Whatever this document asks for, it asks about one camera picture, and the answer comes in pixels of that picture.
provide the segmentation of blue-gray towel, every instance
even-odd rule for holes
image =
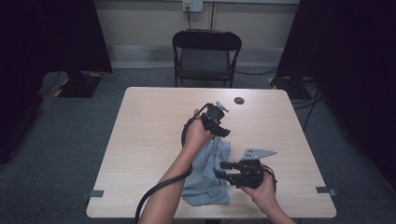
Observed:
[[[230,143],[219,137],[200,148],[192,161],[192,174],[184,183],[182,197],[187,202],[193,206],[230,202],[227,181],[215,177],[215,169],[222,170],[219,163],[228,160],[230,151]]]

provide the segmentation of light wood table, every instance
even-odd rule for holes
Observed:
[[[245,99],[237,105],[235,97]],[[230,113],[221,126],[231,130],[229,161],[239,161],[246,148],[271,149],[276,155],[261,159],[275,171],[276,196],[290,217],[334,217],[336,211],[284,91],[238,89],[129,88],[108,142],[91,198],[89,217],[134,217],[135,209],[157,184],[181,150],[183,125],[195,108],[220,101]],[[229,205],[193,207],[183,199],[175,218],[265,217],[241,189],[229,186]]]

